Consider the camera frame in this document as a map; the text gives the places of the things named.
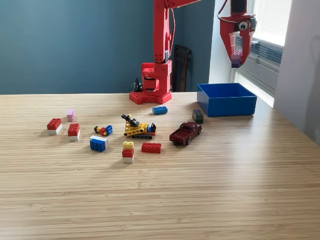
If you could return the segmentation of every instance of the toy car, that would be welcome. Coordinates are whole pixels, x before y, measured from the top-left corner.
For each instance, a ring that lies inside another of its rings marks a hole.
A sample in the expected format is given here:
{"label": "toy car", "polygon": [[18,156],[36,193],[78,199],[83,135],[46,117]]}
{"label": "toy car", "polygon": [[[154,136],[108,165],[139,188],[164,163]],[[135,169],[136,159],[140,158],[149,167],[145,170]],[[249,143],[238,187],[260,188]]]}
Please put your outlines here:
{"label": "toy car", "polygon": [[202,126],[195,122],[184,122],[178,130],[171,133],[169,140],[174,144],[189,145],[190,141],[201,133]]}

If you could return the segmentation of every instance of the lego brick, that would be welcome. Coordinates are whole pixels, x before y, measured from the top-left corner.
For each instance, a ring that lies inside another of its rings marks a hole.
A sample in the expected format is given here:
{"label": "lego brick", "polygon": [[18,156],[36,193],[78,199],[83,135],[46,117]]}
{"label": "lego brick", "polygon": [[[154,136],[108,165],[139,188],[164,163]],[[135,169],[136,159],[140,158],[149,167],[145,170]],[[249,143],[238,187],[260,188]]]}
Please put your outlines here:
{"label": "lego brick", "polygon": [[58,126],[57,129],[55,129],[55,130],[48,130],[48,134],[49,134],[49,135],[57,135],[57,134],[60,132],[61,129],[62,129],[62,123]]}
{"label": "lego brick", "polygon": [[123,142],[123,149],[134,149],[134,142],[133,141],[124,141]]}
{"label": "lego brick", "polygon": [[195,120],[194,121],[196,124],[203,124],[204,120],[203,119],[199,119],[199,120]]}
{"label": "lego brick", "polygon": [[144,142],[141,147],[141,152],[160,154],[161,153],[161,143],[147,143]]}
{"label": "lego brick", "polygon": [[75,119],[75,111],[73,109],[68,109],[66,113],[66,118],[68,122],[73,122],[73,120]]}
{"label": "lego brick", "polygon": [[153,135],[151,134],[136,134],[131,136],[133,139],[152,139]]}
{"label": "lego brick", "polygon": [[111,125],[106,126],[105,131],[106,131],[106,135],[109,136],[113,132],[112,126]]}
{"label": "lego brick", "polygon": [[151,132],[155,133],[156,129],[157,129],[156,125],[154,123],[151,123]]}
{"label": "lego brick", "polygon": [[123,149],[122,157],[123,158],[133,158],[135,154],[135,150],[132,149]]}
{"label": "lego brick", "polygon": [[68,140],[69,140],[70,142],[79,141],[79,137],[80,137],[80,129],[79,129],[79,131],[78,131],[77,136],[68,136]]}
{"label": "lego brick", "polygon": [[168,112],[168,108],[166,106],[153,107],[152,112],[154,115],[166,114]]}
{"label": "lego brick", "polygon": [[100,136],[91,136],[90,140],[98,140],[98,141],[102,141],[105,143],[105,147],[109,147],[109,141],[108,138],[104,138],[104,137],[100,137]]}
{"label": "lego brick", "polygon": [[147,124],[147,123],[141,122],[141,123],[139,124],[139,128],[143,128],[143,132],[144,132],[144,133],[147,132],[147,127],[148,127],[148,124]]}
{"label": "lego brick", "polygon": [[124,136],[131,136],[131,135],[135,135],[135,134],[141,134],[144,132],[144,128],[143,127],[134,127],[133,130],[126,130],[124,132]]}
{"label": "lego brick", "polygon": [[80,130],[79,123],[70,124],[69,129],[68,129],[68,137],[78,136],[79,130]]}
{"label": "lego brick", "polygon": [[135,156],[133,156],[133,157],[123,157],[122,158],[122,162],[124,164],[133,164],[134,163],[134,158],[135,158]]}
{"label": "lego brick", "polygon": [[53,118],[46,126],[47,130],[57,130],[58,127],[62,124],[60,118]]}
{"label": "lego brick", "polygon": [[197,121],[200,121],[201,123],[204,122],[204,115],[201,112],[201,110],[193,110],[192,111],[192,119],[195,123],[198,123]]}
{"label": "lego brick", "polygon": [[96,139],[91,139],[90,140],[90,148],[93,151],[97,152],[103,152],[106,150],[106,142],[101,141],[101,140],[96,140]]}

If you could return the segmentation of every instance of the white lego brick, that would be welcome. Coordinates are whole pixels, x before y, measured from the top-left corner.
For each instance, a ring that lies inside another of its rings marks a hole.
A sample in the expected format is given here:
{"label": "white lego brick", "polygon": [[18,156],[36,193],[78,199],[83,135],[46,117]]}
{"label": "white lego brick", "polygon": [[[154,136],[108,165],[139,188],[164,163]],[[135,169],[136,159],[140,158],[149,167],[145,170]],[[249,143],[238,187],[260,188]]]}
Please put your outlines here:
{"label": "white lego brick", "polygon": [[91,139],[95,139],[95,140],[99,140],[99,141],[104,141],[104,143],[105,143],[105,148],[109,147],[108,138],[92,135],[92,136],[90,137],[90,140],[91,140]]}
{"label": "white lego brick", "polygon": [[62,123],[58,126],[56,130],[47,130],[49,135],[57,135],[62,129]]}
{"label": "white lego brick", "polygon": [[133,156],[133,157],[123,157],[122,161],[123,161],[124,164],[133,164],[134,163],[134,158],[135,158],[135,156]]}
{"label": "white lego brick", "polygon": [[79,137],[80,137],[80,129],[77,136],[68,136],[68,139],[70,142],[79,141]]}

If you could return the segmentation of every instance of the yellow lego brick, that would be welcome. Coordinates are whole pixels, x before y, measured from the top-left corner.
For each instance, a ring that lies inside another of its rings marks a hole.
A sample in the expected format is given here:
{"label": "yellow lego brick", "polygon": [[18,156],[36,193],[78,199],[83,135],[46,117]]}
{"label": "yellow lego brick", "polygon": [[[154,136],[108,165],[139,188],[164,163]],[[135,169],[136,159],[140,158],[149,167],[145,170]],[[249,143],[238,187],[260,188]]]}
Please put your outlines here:
{"label": "yellow lego brick", "polygon": [[148,127],[148,123],[141,122],[141,123],[139,124],[139,128],[143,128],[143,132],[144,132],[144,133],[147,132],[147,127]]}
{"label": "yellow lego brick", "polygon": [[134,142],[133,141],[124,141],[123,142],[123,149],[134,149]]}
{"label": "yellow lego brick", "polygon": [[129,129],[124,131],[125,136],[131,136],[131,135],[135,135],[135,134],[141,134],[144,132],[144,128],[143,127],[134,127],[134,129]]}

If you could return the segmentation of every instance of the purple lego brick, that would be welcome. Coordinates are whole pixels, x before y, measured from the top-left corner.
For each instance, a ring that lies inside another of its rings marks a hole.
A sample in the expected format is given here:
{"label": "purple lego brick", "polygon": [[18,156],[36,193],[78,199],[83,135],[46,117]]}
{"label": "purple lego brick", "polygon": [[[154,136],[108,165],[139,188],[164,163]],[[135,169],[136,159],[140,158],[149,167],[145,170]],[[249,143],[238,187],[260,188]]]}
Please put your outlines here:
{"label": "purple lego brick", "polygon": [[233,53],[231,55],[231,63],[235,64],[235,65],[240,64],[241,63],[242,54],[243,54],[243,52],[241,50],[236,51],[235,53]]}
{"label": "purple lego brick", "polygon": [[73,109],[69,109],[66,113],[66,118],[68,122],[72,122],[75,119],[75,111]]}

